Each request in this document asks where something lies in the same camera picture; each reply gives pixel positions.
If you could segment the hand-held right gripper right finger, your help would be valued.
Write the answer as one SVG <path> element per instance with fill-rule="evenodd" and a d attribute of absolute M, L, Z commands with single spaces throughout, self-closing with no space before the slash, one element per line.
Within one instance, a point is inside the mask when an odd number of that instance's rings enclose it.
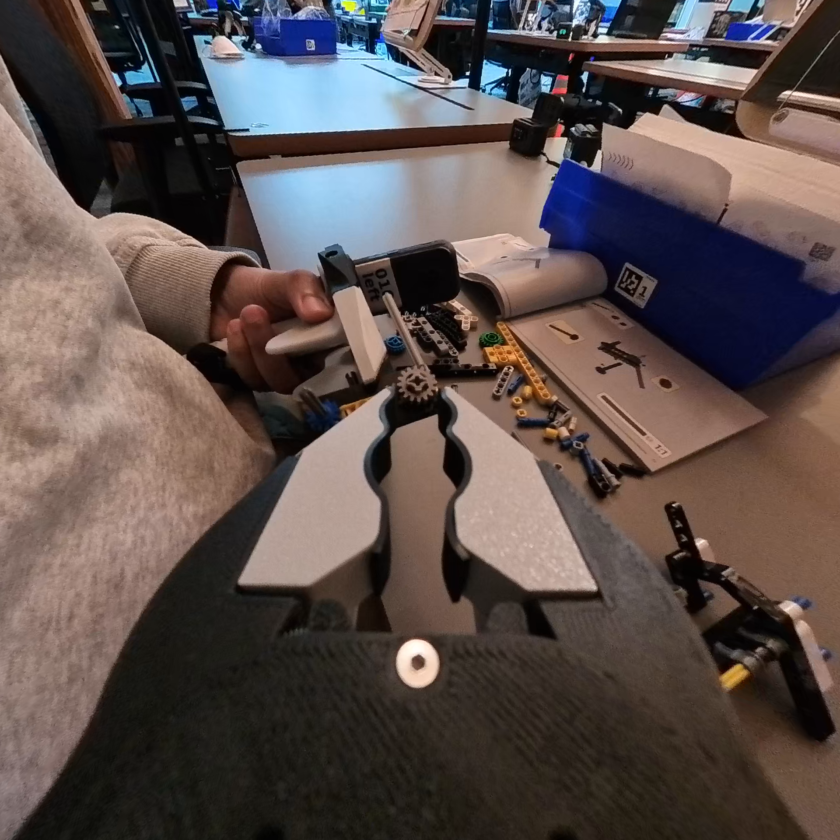
<path fill-rule="evenodd" d="M 438 403 L 444 473 L 442 572 L 452 602 L 597 596 L 599 586 L 541 462 L 461 394 Z"/>

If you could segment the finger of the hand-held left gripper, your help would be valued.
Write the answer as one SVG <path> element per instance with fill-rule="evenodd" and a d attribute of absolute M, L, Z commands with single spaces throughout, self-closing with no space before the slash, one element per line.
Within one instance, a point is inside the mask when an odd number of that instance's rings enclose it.
<path fill-rule="evenodd" d="M 363 397 L 363 382 L 351 350 L 333 350 L 324 357 L 323 369 L 297 387 L 297 398 L 310 392 L 321 402 L 351 403 Z"/>
<path fill-rule="evenodd" d="M 333 293 L 333 305 L 364 385 L 376 382 L 387 355 L 375 317 L 360 288 L 346 287 Z"/>

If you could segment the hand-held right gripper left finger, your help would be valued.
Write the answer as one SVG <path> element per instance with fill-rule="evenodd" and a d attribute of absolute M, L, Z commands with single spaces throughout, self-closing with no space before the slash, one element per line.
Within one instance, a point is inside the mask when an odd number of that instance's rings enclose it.
<path fill-rule="evenodd" d="M 388 581 L 391 468 L 386 388 L 304 448 L 238 578 L 243 592 L 364 602 Z"/>

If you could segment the long grey lego axle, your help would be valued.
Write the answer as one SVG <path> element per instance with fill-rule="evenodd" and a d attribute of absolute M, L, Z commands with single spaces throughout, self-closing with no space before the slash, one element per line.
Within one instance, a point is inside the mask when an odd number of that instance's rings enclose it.
<path fill-rule="evenodd" d="M 427 371 L 427 365 L 423 353 L 418 348 L 410 332 L 410 329 L 404 322 L 403 315 L 400 312 L 396 301 L 394 300 L 393 294 L 391 294 L 391 292 L 389 291 L 386 291 L 382 294 L 381 299 L 383 304 L 385 305 L 386 310 L 389 313 L 390 318 L 394 323 L 395 329 L 399 332 L 401 339 L 405 344 L 406 352 L 408 352 L 411 356 L 413 366 L 421 370 Z"/>

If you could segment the grey lego gear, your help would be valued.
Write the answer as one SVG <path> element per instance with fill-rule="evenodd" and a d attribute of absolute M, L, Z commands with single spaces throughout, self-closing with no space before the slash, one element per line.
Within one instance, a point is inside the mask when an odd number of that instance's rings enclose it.
<path fill-rule="evenodd" d="M 425 413 L 435 407 L 439 386 L 435 375 L 425 365 L 401 369 L 395 380 L 395 394 L 402 410 Z"/>

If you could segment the pile of loose lego pieces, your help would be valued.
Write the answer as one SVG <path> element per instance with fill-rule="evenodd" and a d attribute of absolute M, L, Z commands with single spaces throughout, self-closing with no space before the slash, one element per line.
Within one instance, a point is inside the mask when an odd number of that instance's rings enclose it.
<path fill-rule="evenodd" d="M 592 453 L 590 434 L 579 429 L 578 417 L 551 393 L 546 376 L 538 373 L 505 322 L 498 322 L 495 330 L 479 335 L 481 361 L 470 363 L 462 361 L 459 355 L 467 347 L 467 336 L 460 328 L 469 329 L 474 318 L 457 301 L 429 305 L 420 312 L 402 315 L 439 388 L 456 387 L 467 380 L 492 380 L 490 398 L 509 402 L 518 428 L 539 429 L 547 443 L 576 457 L 588 486 L 598 498 L 605 499 L 617 492 L 626 476 L 644 476 L 644 471 L 635 465 L 617 464 Z M 396 368 L 398 374 L 412 366 L 413 361 L 390 316 L 385 315 L 384 319 L 384 324 L 393 327 L 393 332 L 383 339 L 387 354 L 407 356 L 411 360 Z"/>

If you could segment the lego instruction booklet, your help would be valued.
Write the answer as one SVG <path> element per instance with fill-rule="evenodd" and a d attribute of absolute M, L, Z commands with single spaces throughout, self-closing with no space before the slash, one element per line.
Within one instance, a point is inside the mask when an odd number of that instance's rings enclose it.
<path fill-rule="evenodd" d="M 489 291 L 528 357 L 647 472 L 767 420 L 610 303 L 596 257 L 512 234 L 461 240 L 454 248 L 462 277 Z"/>

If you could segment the large black lego assembly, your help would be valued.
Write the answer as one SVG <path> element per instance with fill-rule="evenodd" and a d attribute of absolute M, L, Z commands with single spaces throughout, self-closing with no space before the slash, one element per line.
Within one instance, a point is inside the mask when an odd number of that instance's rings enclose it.
<path fill-rule="evenodd" d="M 676 548 L 666 555 L 668 576 L 690 615 L 712 600 L 711 587 L 735 602 L 701 638 L 718 670 L 721 688 L 731 692 L 777 665 L 805 732 L 823 742 L 836 725 L 826 696 L 833 679 L 824 649 L 805 619 L 805 598 L 774 600 L 730 565 L 719 562 L 705 539 L 695 536 L 682 505 L 671 501 L 665 516 Z"/>

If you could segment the black charger box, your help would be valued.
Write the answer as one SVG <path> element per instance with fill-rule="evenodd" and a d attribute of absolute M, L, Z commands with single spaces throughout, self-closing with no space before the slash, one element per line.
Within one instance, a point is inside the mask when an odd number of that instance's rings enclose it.
<path fill-rule="evenodd" d="M 578 123 L 565 132 L 563 159 L 592 168 L 602 148 L 602 126 Z"/>
<path fill-rule="evenodd" d="M 541 157 L 548 138 L 562 121 L 566 100 L 564 93 L 540 93 L 531 116 L 514 120 L 509 137 L 510 150 L 525 158 Z"/>

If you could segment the neighbouring long table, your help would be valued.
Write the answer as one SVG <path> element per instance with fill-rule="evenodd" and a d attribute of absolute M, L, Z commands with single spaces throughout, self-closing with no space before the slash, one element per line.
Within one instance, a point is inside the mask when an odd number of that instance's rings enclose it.
<path fill-rule="evenodd" d="M 361 54 L 219 59 L 194 42 L 238 161 L 506 142 L 530 115 L 470 88 L 419 87 L 408 67 Z"/>

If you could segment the white laptop stand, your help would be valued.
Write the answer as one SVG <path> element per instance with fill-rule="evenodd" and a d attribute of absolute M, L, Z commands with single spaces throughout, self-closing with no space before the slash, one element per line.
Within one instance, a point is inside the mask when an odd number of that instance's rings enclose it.
<path fill-rule="evenodd" d="M 450 88 L 452 72 L 425 49 L 442 6 L 441 1 L 391 1 L 381 24 L 388 46 L 396 48 L 422 71 L 426 86 Z"/>

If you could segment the person's grey sweatshirt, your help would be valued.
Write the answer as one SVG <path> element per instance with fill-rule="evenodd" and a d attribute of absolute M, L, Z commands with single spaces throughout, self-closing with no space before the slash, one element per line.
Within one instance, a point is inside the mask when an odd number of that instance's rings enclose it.
<path fill-rule="evenodd" d="M 185 551 L 271 466 L 257 421 L 144 326 L 2 65 L 1 818 L 76 747 Z"/>

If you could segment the white paper packaging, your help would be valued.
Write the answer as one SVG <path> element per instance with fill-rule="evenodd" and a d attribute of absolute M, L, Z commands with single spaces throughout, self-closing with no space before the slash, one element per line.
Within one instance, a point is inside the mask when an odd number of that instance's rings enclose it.
<path fill-rule="evenodd" d="M 838 165 L 648 113 L 603 128 L 601 172 L 800 260 L 805 282 L 839 292 Z"/>

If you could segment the small blue bin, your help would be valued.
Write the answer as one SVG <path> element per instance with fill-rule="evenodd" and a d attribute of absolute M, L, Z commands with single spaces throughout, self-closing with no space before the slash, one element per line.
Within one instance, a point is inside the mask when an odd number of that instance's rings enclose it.
<path fill-rule="evenodd" d="M 253 22 L 255 42 L 274 57 L 335 56 L 337 26 L 330 17 L 258 17 Z"/>

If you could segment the blue storage bin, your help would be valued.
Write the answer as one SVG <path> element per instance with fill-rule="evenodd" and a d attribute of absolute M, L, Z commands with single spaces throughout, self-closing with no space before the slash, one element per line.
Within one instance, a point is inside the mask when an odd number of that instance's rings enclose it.
<path fill-rule="evenodd" d="M 605 297 L 724 385 L 741 390 L 838 352 L 838 294 L 804 262 L 563 161 L 540 227 L 605 268 Z"/>

